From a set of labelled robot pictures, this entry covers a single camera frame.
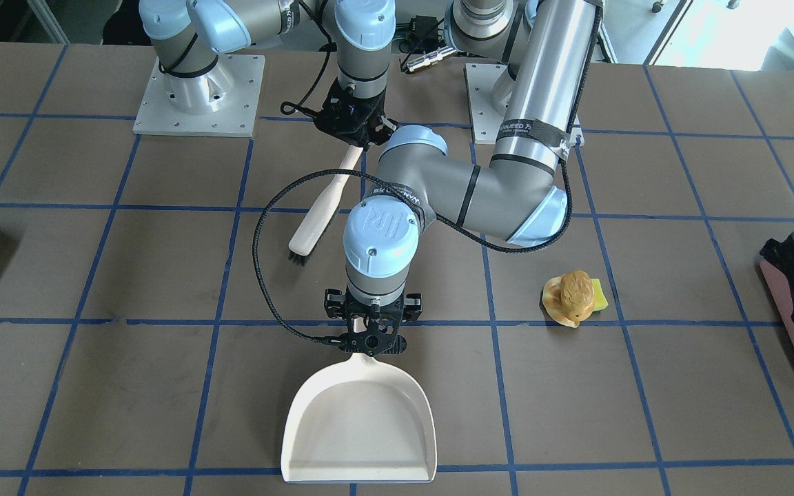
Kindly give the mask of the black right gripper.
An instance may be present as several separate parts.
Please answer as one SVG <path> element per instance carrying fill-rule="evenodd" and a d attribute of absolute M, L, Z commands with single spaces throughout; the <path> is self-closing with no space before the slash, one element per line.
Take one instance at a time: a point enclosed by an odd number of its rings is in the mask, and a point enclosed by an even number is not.
<path fill-rule="evenodd" d="M 318 131 L 354 147 L 383 145 L 399 128 L 399 122 L 385 116 L 386 93 L 362 99 L 335 81 L 313 123 Z"/>

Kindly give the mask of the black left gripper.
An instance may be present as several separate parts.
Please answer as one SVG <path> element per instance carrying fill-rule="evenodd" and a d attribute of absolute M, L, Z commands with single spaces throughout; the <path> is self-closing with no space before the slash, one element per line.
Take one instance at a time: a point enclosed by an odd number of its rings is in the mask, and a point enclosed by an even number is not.
<path fill-rule="evenodd" d="M 398 355 L 406 351 L 407 341 L 399 334 L 401 324 L 415 322 L 423 312 L 423 296 L 407 294 L 382 307 L 363 304 L 350 292 L 325 290 L 324 308 L 329 318 L 344 320 L 347 332 L 324 338 L 325 345 L 346 353 Z"/>

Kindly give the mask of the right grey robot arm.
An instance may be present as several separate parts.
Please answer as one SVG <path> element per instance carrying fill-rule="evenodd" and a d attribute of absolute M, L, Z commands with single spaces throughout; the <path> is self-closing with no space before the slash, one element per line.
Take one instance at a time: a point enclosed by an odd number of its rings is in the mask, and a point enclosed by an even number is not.
<path fill-rule="evenodd" d="M 157 60 L 136 134 L 251 137 L 263 62 L 241 50 L 303 24 L 334 44 L 339 70 L 320 110 L 299 101 L 281 112 L 362 149 L 398 128 L 385 116 L 393 1 L 141 1 L 139 18 Z"/>

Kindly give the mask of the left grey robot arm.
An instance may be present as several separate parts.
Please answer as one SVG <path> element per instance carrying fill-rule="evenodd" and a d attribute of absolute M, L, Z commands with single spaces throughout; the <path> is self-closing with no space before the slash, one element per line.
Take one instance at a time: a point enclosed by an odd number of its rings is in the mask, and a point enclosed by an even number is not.
<path fill-rule="evenodd" d="M 423 232 L 435 220 L 501 252 L 542 250 L 571 219 L 564 169 L 604 6 L 600 1 L 533 1 L 533 24 L 516 72 L 494 151 L 486 167 L 452 158 L 429 127 L 391 135 L 350 211 L 343 234 L 346 290 L 328 289 L 324 308 L 347 329 L 319 342 L 344 352 L 398 354 L 405 342 L 387 331 L 421 314 L 421 298 L 404 295 Z"/>

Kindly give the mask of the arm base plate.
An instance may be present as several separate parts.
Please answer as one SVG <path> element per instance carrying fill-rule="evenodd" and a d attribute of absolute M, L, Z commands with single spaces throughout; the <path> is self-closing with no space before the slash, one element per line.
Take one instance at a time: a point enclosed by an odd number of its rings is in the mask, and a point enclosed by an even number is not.
<path fill-rule="evenodd" d="M 465 79 L 467 100 L 477 145 L 494 145 L 498 126 L 504 120 L 505 111 L 516 82 L 507 73 L 506 65 L 467 63 Z"/>
<path fill-rule="evenodd" d="M 227 54 L 191 79 L 152 69 L 136 113 L 139 135 L 246 137 L 254 134 L 265 57 Z"/>

